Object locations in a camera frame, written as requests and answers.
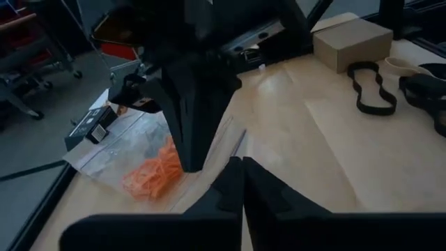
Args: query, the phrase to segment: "plastic packaging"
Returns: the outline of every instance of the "plastic packaging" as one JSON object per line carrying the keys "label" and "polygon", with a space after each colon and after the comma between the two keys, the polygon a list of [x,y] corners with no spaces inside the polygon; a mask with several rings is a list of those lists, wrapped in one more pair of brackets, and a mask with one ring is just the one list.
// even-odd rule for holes
{"label": "plastic packaging", "polygon": [[203,170],[184,173],[162,112],[147,114],[129,109],[108,127],[98,145],[90,144],[78,159],[66,160],[80,173],[137,201],[147,201],[152,212],[170,211],[195,181],[220,172],[244,135],[231,117],[220,123]]}

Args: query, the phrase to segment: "chair wheel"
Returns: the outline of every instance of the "chair wheel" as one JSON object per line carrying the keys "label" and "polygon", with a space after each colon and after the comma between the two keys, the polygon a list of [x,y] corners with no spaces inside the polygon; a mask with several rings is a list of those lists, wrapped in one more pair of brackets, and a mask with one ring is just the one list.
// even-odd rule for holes
{"label": "chair wheel", "polygon": [[76,70],[72,75],[77,79],[81,79],[83,77],[82,72],[78,70]]}
{"label": "chair wheel", "polygon": [[46,89],[48,89],[48,90],[51,90],[51,89],[53,89],[53,83],[52,82],[50,82],[50,81],[45,81],[45,83],[43,84],[43,86],[46,88]]}
{"label": "chair wheel", "polygon": [[37,111],[36,111],[36,114],[37,114],[37,116],[33,116],[33,115],[31,115],[31,118],[34,119],[34,120],[37,120],[37,121],[43,119],[43,117],[45,116],[45,115],[43,115],[42,112],[37,112]]}

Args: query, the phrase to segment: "black cable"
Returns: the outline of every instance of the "black cable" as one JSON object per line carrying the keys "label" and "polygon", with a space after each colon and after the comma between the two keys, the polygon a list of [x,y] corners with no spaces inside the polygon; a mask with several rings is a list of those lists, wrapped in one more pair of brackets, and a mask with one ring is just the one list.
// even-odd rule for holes
{"label": "black cable", "polygon": [[41,172],[41,171],[45,171],[45,170],[48,170],[48,169],[53,169],[53,168],[56,168],[56,167],[60,167],[60,166],[63,166],[65,164],[67,164],[67,162],[65,160],[59,160],[59,161],[56,161],[56,162],[53,162],[53,163],[49,163],[49,164],[46,164],[46,165],[41,165],[39,167],[34,167],[34,168],[30,168],[30,169],[27,169],[27,170],[24,170],[24,171],[15,172],[13,174],[8,174],[8,175],[0,177],[0,183],[1,182],[5,182],[5,181],[10,181],[10,180],[12,180],[14,178],[19,178],[19,177],[23,177],[23,176],[26,176],[26,175],[29,175],[29,174],[35,174],[37,172]]}

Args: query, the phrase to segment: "clear plastic bag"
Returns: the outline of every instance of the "clear plastic bag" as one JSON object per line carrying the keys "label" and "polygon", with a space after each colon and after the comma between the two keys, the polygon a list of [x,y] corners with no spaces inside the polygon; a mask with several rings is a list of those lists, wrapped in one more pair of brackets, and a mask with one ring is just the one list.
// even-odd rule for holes
{"label": "clear plastic bag", "polygon": [[80,173],[113,187],[134,199],[144,199],[152,212],[170,211],[194,187],[195,181],[210,172],[220,172],[229,157],[235,154],[235,147],[241,142],[244,128],[236,125],[231,117],[220,123],[210,147],[203,171],[189,174],[181,172],[172,184],[157,199],[136,198],[125,187],[125,177],[141,168],[147,160],[159,156],[171,137],[163,113],[147,114],[129,109],[128,115],[119,117],[110,127],[109,135],[94,145],[82,160],[68,161]]}

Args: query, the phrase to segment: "small black box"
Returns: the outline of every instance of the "small black box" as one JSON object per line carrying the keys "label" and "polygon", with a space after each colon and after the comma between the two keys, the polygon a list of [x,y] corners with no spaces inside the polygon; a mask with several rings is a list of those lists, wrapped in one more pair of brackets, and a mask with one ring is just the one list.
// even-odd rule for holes
{"label": "small black box", "polygon": [[118,115],[110,106],[89,110],[70,134],[65,137],[67,151],[75,148],[84,138],[93,144],[101,142],[108,134],[106,128],[117,118]]}

